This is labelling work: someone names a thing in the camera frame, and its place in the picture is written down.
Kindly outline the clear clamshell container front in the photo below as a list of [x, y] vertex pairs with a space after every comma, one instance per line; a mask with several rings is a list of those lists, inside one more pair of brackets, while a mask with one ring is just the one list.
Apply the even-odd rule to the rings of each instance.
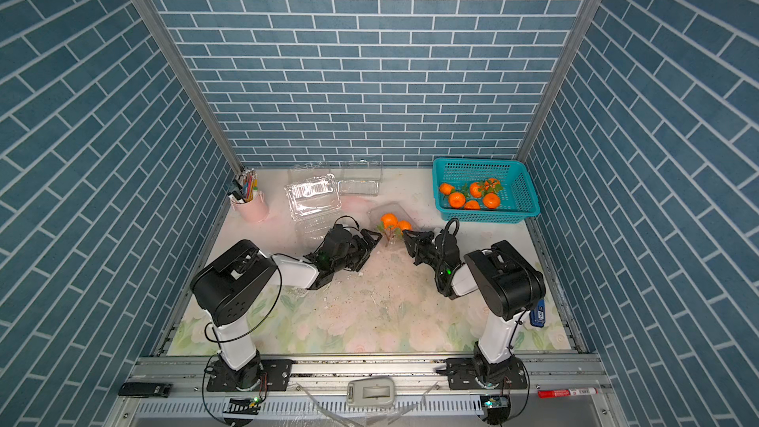
[[418, 231], [420, 225], [397, 203], [381, 204], [368, 213], [370, 229], [381, 233], [382, 247], [397, 248], [403, 245], [403, 231]]

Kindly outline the teal plastic basket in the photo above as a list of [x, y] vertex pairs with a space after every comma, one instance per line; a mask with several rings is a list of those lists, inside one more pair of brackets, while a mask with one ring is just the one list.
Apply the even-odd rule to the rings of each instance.
[[527, 167], [518, 161], [437, 158], [433, 200], [442, 219], [473, 223], [521, 223], [541, 207]]

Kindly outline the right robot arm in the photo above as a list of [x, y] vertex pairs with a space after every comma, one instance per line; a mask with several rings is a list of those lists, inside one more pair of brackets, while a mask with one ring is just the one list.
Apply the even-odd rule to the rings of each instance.
[[489, 309], [474, 354], [447, 359], [438, 373], [447, 378], [452, 391], [527, 391], [529, 373], [514, 354], [515, 339], [527, 314], [547, 294], [544, 275], [506, 240], [462, 255], [457, 241], [459, 228], [460, 221], [450, 219], [438, 232], [402, 232], [413, 263], [433, 269], [439, 294], [456, 300], [478, 292]]

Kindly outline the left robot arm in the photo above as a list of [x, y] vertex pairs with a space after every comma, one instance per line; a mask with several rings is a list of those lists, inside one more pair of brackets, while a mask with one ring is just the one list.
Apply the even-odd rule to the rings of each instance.
[[241, 239], [192, 279], [190, 288], [211, 318], [204, 329], [207, 341], [219, 348], [210, 366], [218, 381], [235, 391], [263, 391], [267, 387], [261, 354], [251, 334], [262, 323], [248, 322], [249, 310], [274, 282], [280, 296], [286, 287], [317, 291], [340, 271], [358, 272], [369, 260], [383, 235], [336, 219], [318, 247], [302, 258], [264, 253], [249, 239]]

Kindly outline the pink pen cup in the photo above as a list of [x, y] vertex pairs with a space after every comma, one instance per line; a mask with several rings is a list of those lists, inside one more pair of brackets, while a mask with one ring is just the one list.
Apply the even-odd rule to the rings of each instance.
[[231, 207], [242, 217], [243, 221], [247, 221], [247, 223], [261, 223], [261, 221], [267, 219], [269, 207], [265, 202], [263, 192], [254, 191], [253, 198], [250, 201], [237, 199], [238, 195], [238, 192], [231, 192], [228, 198], [230, 199]]

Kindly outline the pens in cup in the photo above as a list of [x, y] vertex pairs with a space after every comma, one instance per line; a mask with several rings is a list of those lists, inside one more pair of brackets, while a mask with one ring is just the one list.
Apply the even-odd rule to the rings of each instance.
[[257, 172], [252, 168], [246, 168], [231, 181], [227, 190], [227, 197], [233, 203], [242, 205], [252, 202], [258, 193]]

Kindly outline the blue stapler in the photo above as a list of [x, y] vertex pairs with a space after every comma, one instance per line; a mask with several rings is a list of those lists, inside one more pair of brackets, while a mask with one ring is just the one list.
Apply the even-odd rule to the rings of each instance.
[[530, 311], [530, 323], [535, 328], [544, 328], [547, 324], [546, 305], [544, 300], [539, 300]]

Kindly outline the red marker pen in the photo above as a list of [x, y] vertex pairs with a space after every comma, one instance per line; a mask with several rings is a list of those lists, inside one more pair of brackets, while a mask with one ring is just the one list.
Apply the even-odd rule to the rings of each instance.
[[580, 387], [579, 389], [546, 389], [538, 391], [540, 399], [559, 399], [560, 397], [585, 397], [585, 395], [597, 395], [596, 387]]

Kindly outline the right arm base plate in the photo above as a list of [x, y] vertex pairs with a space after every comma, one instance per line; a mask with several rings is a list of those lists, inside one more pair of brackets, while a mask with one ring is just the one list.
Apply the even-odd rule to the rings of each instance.
[[524, 363], [513, 356], [498, 364], [490, 364], [480, 357], [449, 358], [442, 368], [436, 369], [439, 376], [447, 379], [452, 391], [472, 391], [473, 389], [527, 389], [528, 372]]

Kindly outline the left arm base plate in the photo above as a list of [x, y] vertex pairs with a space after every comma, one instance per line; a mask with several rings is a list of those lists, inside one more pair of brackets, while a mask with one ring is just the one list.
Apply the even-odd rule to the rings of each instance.
[[267, 393], [286, 391], [294, 362], [290, 359], [256, 360], [241, 368], [231, 369], [223, 359], [215, 358], [205, 369], [205, 388], [211, 393]]

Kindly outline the black device on rail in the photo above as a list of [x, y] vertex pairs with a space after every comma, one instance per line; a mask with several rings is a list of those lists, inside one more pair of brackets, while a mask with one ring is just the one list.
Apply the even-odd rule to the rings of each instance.
[[172, 385], [168, 383], [144, 383], [144, 382], [127, 382], [121, 385], [119, 397], [138, 397], [146, 399], [147, 397], [169, 397]]

